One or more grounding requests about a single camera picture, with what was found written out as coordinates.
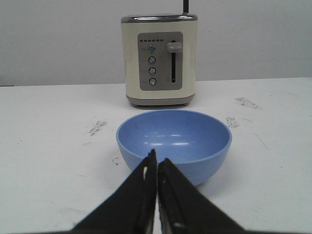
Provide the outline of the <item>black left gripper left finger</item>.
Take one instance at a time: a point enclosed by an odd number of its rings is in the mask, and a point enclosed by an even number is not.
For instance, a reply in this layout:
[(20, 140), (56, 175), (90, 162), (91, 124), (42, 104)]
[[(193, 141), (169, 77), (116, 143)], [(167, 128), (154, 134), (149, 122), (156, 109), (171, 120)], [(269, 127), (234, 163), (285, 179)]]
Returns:
[(102, 204), (72, 229), (75, 234), (151, 234), (156, 207), (156, 152), (148, 156)]

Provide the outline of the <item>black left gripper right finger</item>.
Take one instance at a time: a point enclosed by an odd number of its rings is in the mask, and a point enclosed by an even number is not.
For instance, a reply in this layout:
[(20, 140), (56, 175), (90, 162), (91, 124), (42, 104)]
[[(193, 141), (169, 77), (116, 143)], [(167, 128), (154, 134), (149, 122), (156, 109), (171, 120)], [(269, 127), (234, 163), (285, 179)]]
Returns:
[(244, 234), (167, 158), (158, 166), (158, 206), (163, 234)]

